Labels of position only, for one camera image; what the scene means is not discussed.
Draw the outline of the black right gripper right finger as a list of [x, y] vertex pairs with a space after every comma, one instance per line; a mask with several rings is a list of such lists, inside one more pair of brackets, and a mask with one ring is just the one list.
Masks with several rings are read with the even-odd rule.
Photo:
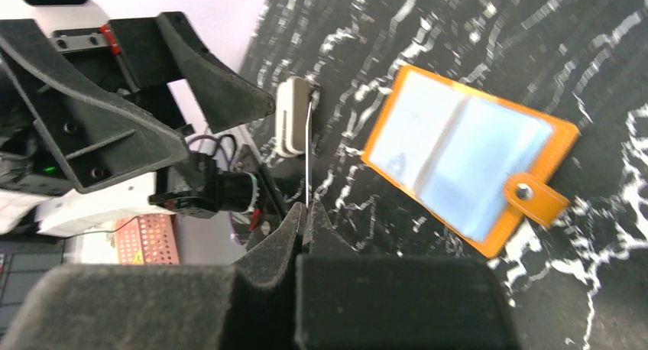
[[469, 258], [359, 255], [311, 202], [296, 258], [300, 349], [518, 349], [501, 286]]

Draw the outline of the orange leather card holder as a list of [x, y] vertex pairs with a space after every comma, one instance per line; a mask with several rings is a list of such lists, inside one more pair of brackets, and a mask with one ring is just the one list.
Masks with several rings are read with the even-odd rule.
[[361, 159], [486, 258], [523, 218], [569, 200], [548, 184], [579, 129], [419, 67], [397, 73]]

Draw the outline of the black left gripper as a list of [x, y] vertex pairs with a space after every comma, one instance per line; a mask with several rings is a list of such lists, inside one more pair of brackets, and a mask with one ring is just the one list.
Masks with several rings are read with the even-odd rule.
[[185, 161], [190, 127], [168, 87], [180, 75], [215, 133], [275, 113], [274, 97], [213, 55], [184, 13], [155, 21], [169, 50], [151, 18], [51, 35], [2, 20], [3, 186], [94, 193]]

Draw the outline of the card with black stripe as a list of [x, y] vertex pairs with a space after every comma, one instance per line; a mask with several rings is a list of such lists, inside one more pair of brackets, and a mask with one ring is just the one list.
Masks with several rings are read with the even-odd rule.
[[310, 208], [312, 200], [312, 159], [313, 159], [313, 133], [312, 133], [312, 119], [313, 119], [313, 104], [314, 100], [311, 99], [306, 114], [306, 152], [305, 152], [305, 205], [307, 209]]

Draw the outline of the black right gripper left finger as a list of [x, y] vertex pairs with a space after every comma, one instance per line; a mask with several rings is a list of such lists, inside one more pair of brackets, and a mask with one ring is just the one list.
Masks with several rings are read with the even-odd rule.
[[295, 349], [307, 210], [232, 264], [64, 265], [28, 294], [3, 349]]

